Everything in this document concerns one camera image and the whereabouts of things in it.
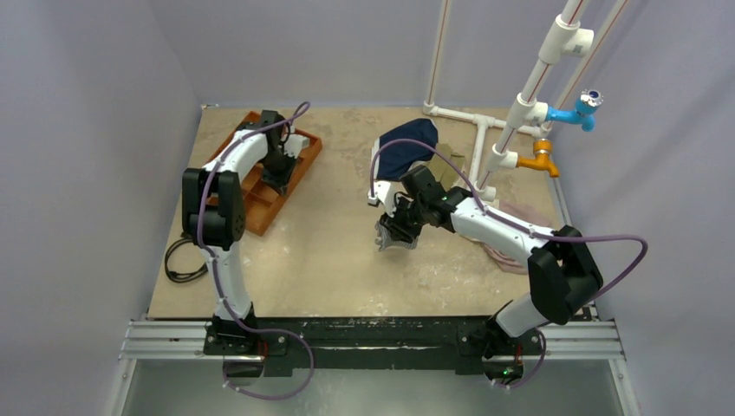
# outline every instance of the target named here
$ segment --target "water tap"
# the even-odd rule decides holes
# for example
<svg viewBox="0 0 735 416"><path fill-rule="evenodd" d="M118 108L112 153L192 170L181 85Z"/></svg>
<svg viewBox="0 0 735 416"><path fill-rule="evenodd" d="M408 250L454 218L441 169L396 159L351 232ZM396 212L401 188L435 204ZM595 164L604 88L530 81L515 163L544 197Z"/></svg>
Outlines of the water tap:
<svg viewBox="0 0 735 416"><path fill-rule="evenodd" d="M602 104L602 95L595 89L582 91L575 102L574 110L557 110L549 107L546 121L561 121L568 124L581 124L582 130L591 132L595 129L595 116L592 114Z"/></svg>

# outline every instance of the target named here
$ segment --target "navy blue cloth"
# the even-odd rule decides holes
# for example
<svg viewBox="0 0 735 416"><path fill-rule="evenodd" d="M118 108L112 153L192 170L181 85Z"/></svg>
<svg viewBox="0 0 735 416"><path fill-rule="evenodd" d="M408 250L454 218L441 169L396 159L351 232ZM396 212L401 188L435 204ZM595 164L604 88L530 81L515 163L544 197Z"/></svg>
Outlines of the navy blue cloth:
<svg viewBox="0 0 735 416"><path fill-rule="evenodd" d="M439 132L429 119L416 119L398 126L381 136L381 146L396 139L414 139L436 148ZM377 179L398 180L408 172L413 162L428 161L434 153L414 143L399 143L381 153Z"/></svg>

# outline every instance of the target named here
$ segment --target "floor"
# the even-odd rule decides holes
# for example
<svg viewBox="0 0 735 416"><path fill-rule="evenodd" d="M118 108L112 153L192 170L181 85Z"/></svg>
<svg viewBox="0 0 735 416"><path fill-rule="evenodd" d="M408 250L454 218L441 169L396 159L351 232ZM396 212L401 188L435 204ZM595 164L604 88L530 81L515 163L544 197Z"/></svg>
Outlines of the floor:
<svg viewBox="0 0 735 416"><path fill-rule="evenodd" d="M202 166L249 109L207 108L189 166ZM293 109L280 109L290 115ZM502 109L472 109L504 118ZM423 117L419 108L312 108L296 127L322 138L323 150L263 237L246 233L241 261L247 290L261 316L489 315L528 291L527 276L505 273L482 249L458 235L427 226L416 250L377 251L374 224L382 210L368 206L370 149L381 134ZM439 141L469 160L476 129L433 119ZM486 149L500 130L487 135ZM511 150L532 157L532 138L518 135ZM499 172L498 197L531 205L557 224L545 172ZM180 234L180 207L168 244ZM195 270L198 250L186 247L170 262ZM161 270L149 316L211 316L211 278L176 284Z"/></svg>

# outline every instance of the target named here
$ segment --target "orange tray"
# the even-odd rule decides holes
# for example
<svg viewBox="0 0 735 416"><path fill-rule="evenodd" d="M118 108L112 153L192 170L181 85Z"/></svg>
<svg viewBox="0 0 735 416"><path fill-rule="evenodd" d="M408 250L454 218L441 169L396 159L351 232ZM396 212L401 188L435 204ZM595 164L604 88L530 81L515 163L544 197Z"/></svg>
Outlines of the orange tray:
<svg viewBox="0 0 735 416"><path fill-rule="evenodd" d="M251 111L244 118L243 122L249 121L252 123L260 120L260 114ZM243 190L243 202L245 206L245 229L258 236L262 236L268 230L270 223L276 218L278 212L286 203L286 199L289 198L291 193L296 189L296 186L301 182L303 175L314 163L316 156L322 150L322 139L319 139L313 134L304 132L303 130L296 129L296 134L301 134L304 137L309 138L309 147L303 149L299 153L296 159L296 167L294 172L291 174L291 181L289 182L288 194L285 196L278 195L278 192L267 186L260 178L263 173L263 165L258 163L248 172L243 179L241 188ZM222 152L227 145L232 141L235 136L235 131L227 137L217 151L209 158L208 161L212 161L217 155ZM211 203L216 204L217 199L211 198Z"/></svg>

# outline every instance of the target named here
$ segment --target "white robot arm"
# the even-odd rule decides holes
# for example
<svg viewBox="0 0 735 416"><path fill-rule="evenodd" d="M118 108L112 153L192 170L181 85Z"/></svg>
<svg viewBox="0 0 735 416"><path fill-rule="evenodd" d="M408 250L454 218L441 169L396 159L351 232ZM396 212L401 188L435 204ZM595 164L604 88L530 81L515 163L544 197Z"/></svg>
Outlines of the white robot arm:
<svg viewBox="0 0 735 416"><path fill-rule="evenodd" d="M508 336L518 337L546 322L566 323L602 287L602 277L586 244L560 244L533 237L534 232L580 237L573 227L555 231L480 201L481 208L463 188L445 192L425 166L417 166L400 180L407 196L399 194L390 182L374 184L374 202L382 203L386 210L375 226L379 250L394 245L415 248L421 228L430 224L476 239L527 264L530 292L493 317ZM522 232L509 223L522 224L531 232Z"/></svg>
<svg viewBox="0 0 735 416"><path fill-rule="evenodd" d="M296 157L308 145L309 139L284 129L272 128L258 133L240 143L253 130L283 120L275 111L263 111L258 123L239 126L230 144L218 157L201 169L190 168L184 172L182 192L182 225L185 234L197 235L198 213L202 198L218 197L217 205L205 207L203 239L206 248L201 248L207 269L212 273L212 262L217 260L218 276L223 293L227 294L230 307L238 316L250 311L250 296L244 287L240 265L239 240L245 230L245 215L240 183L256 163L263 163L262 180L281 194L285 194L291 173L296 166ZM216 170L210 195L202 195L207 176ZM222 302L218 302L215 315L223 320L232 320L232 315Z"/></svg>

